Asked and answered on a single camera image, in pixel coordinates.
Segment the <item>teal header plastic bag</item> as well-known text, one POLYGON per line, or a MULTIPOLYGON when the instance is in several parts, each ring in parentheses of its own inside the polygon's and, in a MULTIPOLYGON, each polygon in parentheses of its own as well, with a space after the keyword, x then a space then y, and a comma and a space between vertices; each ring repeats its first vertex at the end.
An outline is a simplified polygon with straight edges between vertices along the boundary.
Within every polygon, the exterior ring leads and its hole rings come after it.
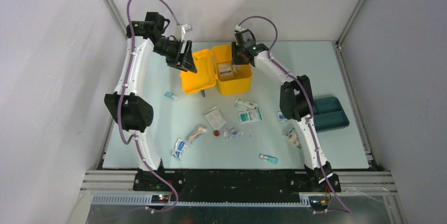
POLYGON ((166 93, 164 94, 164 96, 167 97, 167 98, 170 98, 170 99, 172 99, 172 100, 174 100, 174 101, 177 101, 177 100, 178 100, 178 96, 175 95, 175 94, 172 93, 172 92, 166 92, 166 93))

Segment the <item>clear bag white gauze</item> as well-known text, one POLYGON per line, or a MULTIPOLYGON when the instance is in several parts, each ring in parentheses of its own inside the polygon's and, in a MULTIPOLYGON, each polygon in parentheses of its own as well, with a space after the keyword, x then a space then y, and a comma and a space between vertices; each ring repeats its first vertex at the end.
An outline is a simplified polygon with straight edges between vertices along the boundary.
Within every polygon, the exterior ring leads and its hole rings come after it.
POLYGON ((210 110, 208 110, 204 114, 204 117, 206 118, 206 120, 209 122, 209 124, 211 125, 211 127, 214 130, 220 130, 222 127, 224 127, 227 124, 227 121, 222 116, 221 112, 219 111, 219 109, 216 106, 214 106, 210 110))

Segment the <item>cotton swabs bag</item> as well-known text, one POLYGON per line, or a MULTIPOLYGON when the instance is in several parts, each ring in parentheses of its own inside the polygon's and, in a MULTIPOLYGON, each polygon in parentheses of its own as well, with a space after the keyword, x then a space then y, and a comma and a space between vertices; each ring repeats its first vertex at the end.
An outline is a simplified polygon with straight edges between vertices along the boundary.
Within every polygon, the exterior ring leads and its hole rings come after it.
POLYGON ((206 133, 208 129, 205 126, 198 125, 187 137, 187 141, 190 144, 193 144, 197 138, 202 136, 204 133, 206 133))

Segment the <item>tape roll clear bag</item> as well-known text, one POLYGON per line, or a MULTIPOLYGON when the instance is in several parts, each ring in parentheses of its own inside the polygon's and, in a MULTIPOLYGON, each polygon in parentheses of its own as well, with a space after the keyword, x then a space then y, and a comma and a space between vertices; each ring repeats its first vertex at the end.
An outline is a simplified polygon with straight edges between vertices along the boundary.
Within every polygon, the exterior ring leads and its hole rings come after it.
POLYGON ((235 126, 229 126, 224 129, 224 136, 229 139, 238 138, 243 135, 243 132, 235 126))

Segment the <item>yellow medicine kit box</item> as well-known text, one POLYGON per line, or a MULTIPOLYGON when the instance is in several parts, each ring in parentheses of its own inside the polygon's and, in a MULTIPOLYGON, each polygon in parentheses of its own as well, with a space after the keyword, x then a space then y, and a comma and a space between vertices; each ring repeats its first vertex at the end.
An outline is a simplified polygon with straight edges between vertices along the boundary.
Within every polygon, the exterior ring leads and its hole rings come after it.
POLYGON ((222 95, 234 95, 249 92, 252 70, 249 65, 233 65, 231 45, 219 45, 212 49, 204 49, 192 54, 197 73, 181 72, 181 86, 186 94, 194 94, 201 90, 217 86, 222 95), (234 76, 221 79, 217 64, 231 63, 234 76))

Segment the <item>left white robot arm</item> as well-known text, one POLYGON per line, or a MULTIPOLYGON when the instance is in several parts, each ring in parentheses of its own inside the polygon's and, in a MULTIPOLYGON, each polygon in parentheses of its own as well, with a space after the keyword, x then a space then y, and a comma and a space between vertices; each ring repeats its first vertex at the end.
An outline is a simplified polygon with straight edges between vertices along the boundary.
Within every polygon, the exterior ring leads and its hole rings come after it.
POLYGON ((125 145, 134 143, 139 169, 151 171, 146 183, 153 190, 166 186, 166 175, 157 171, 162 160, 157 153, 150 126, 154 109, 142 97, 147 60, 153 53, 163 56, 167 66, 184 72, 197 73, 192 56, 192 42, 164 35, 170 20, 158 12, 147 12, 142 21, 131 21, 126 29, 127 51, 121 76, 113 93, 106 94, 104 103, 118 125, 125 145))

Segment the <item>white blue text packet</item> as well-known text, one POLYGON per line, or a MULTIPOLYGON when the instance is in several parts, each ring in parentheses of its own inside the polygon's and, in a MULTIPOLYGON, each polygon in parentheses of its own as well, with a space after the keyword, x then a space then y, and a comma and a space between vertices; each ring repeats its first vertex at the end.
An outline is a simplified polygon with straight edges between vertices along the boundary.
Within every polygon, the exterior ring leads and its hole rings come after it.
POLYGON ((228 79, 234 76, 231 63, 217 64, 218 74, 221 79, 228 79))

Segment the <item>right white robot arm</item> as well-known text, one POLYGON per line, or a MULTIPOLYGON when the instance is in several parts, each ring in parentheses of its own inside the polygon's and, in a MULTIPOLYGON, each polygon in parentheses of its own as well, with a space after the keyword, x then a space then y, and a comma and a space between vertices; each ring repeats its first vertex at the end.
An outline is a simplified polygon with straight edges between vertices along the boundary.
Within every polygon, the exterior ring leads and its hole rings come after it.
POLYGON ((279 107, 295 128, 304 155, 307 186, 321 191, 330 183, 333 169, 325 157, 317 137, 313 96, 310 80, 306 75, 296 76, 271 54, 263 43, 257 43, 252 31, 236 26, 236 40, 232 42, 232 63, 259 69, 280 85, 279 107))

